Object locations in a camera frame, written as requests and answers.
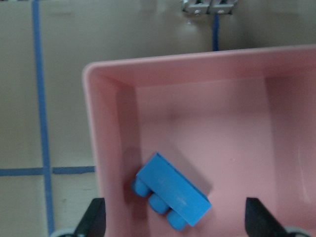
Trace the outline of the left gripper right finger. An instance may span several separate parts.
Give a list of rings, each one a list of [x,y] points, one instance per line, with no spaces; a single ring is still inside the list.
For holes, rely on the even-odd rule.
[[[245,230],[249,237],[286,237],[288,232],[256,197],[247,197]]]

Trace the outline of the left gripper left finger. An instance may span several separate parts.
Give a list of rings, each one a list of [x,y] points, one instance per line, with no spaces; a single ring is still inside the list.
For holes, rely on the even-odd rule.
[[[76,237],[103,237],[106,232],[106,209],[103,197],[94,198],[75,229]]]

